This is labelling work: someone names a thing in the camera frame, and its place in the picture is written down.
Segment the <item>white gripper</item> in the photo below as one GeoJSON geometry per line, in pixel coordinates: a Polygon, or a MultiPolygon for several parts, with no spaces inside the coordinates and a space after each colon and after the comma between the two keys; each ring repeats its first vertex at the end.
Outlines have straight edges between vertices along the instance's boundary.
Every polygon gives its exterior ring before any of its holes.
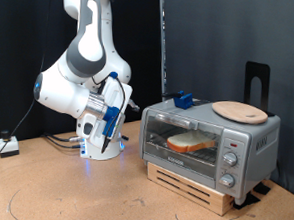
{"type": "MultiPolygon", "coordinates": [[[[106,151],[111,142],[118,140],[127,105],[136,113],[140,110],[129,99],[131,93],[131,86],[122,84],[118,78],[108,77],[101,95],[89,93],[86,108],[77,120],[77,135],[101,151],[106,151]]],[[[129,137],[123,135],[122,139],[128,141],[129,137]]]]}

